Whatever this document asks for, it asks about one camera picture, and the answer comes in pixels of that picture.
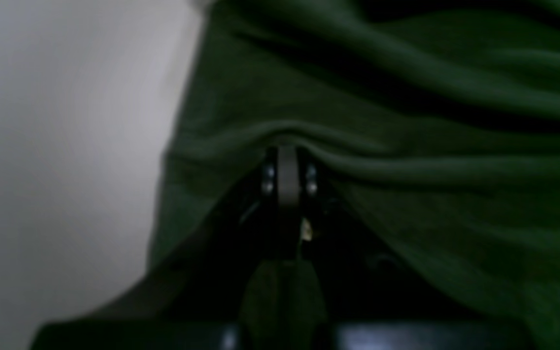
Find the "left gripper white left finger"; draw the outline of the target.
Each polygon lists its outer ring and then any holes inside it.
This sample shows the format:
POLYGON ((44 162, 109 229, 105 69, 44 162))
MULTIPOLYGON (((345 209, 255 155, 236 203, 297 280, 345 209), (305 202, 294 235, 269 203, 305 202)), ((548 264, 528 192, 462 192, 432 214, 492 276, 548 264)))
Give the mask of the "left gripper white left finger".
POLYGON ((138 283, 78 319, 45 325, 33 350, 246 350, 237 317, 261 261, 294 261, 298 151, 280 146, 138 283))

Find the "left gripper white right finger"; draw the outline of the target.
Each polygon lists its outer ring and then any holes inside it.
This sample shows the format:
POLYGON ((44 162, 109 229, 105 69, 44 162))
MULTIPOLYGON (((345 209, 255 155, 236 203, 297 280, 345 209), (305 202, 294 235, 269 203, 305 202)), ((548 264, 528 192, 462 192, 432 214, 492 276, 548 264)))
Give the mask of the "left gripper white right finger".
POLYGON ((302 210, 327 323, 314 350, 531 350, 522 324, 483 315, 420 276, 359 219, 331 184, 331 172, 298 151, 302 210))

